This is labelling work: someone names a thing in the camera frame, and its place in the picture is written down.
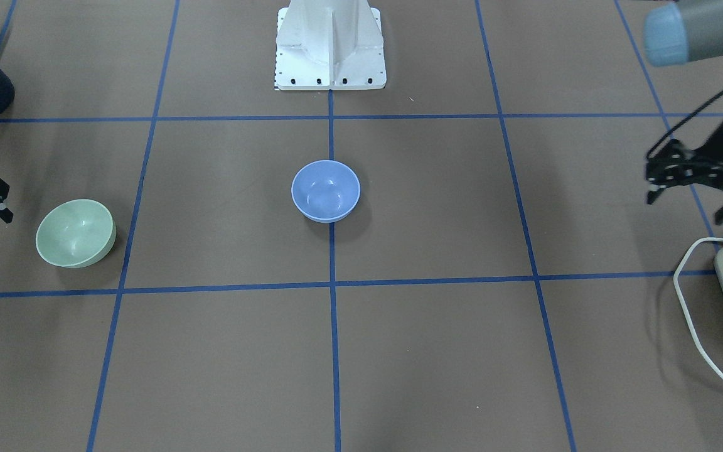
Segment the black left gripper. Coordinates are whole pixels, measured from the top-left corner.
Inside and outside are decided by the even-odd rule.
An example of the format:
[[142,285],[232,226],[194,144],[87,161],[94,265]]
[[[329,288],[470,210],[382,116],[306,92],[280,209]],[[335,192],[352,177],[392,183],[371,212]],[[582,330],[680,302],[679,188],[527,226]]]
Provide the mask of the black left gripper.
[[[675,186],[700,184],[723,191],[723,123],[697,149],[671,139],[646,160],[645,176],[646,204],[654,204],[666,189]],[[714,213],[714,224],[723,224],[723,206]]]

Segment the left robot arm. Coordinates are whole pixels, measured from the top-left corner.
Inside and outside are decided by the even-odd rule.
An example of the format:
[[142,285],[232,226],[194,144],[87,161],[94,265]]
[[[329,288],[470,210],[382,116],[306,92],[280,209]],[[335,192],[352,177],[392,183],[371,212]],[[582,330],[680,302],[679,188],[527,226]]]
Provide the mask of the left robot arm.
[[[650,11],[643,42],[646,59],[657,68],[723,57],[723,1],[674,1]],[[699,184],[723,192],[723,121],[697,148],[666,132],[645,162],[647,204],[675,186]],[[723,206],[712,220],[723,224]]]

